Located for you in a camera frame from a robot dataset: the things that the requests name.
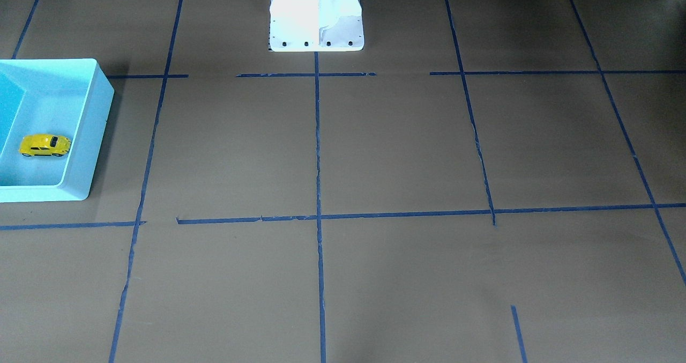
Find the yellow beetle toy car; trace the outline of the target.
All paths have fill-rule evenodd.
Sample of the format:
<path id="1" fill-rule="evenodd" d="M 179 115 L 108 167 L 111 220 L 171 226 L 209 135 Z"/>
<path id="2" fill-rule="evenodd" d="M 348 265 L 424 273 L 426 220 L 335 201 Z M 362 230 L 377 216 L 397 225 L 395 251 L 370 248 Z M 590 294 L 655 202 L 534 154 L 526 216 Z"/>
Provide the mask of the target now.
<path id="1" fill-rule="evenodd" d="M 25 136 L 20 142 L 19 153 L 27 157 L 62 157 L 69 153 L 71 146 L 71 140 L 65 136 L 55 134 L 31 134 Z"/>

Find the brown paper table cover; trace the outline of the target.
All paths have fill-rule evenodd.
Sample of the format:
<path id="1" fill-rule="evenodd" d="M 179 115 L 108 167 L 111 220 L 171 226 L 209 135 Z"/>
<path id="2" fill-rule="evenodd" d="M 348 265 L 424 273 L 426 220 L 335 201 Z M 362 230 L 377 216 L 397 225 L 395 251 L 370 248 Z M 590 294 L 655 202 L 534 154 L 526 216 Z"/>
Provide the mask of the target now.
<path id="1" fill-rule="evenodd" d="M 2 204 L 2 362 L 684 362 L 684 0 L 2 0 L 95 58 L 82 202 Z"/>

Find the light blue plastic bin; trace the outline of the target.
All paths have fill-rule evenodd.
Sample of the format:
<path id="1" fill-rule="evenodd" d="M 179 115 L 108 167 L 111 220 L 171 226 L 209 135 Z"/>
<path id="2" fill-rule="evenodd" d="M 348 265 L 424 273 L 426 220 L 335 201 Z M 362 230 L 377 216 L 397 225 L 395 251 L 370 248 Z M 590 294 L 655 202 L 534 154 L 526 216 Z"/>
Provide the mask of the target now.
<path id="1" fill-rule="evenodd" d="M 93 58 L 2 60 L 1 200 L 53 202 L 88 197 L 114 89 Z M 32 134 L 71 141 L 62 157 L 28 158 Z"/>

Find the white metal bracket plate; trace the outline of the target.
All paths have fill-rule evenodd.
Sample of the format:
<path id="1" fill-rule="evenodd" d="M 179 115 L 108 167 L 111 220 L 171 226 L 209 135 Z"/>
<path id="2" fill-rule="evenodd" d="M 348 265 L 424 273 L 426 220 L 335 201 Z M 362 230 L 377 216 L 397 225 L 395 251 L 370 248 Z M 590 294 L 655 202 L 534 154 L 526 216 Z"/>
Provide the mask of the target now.
<path id="1" fill-rule="evenodd" d="M 351 13 L 317 0 L 270 0 L 269 48 L 274 52 L 360 51 L 365 45 L 361 11 Z"/>

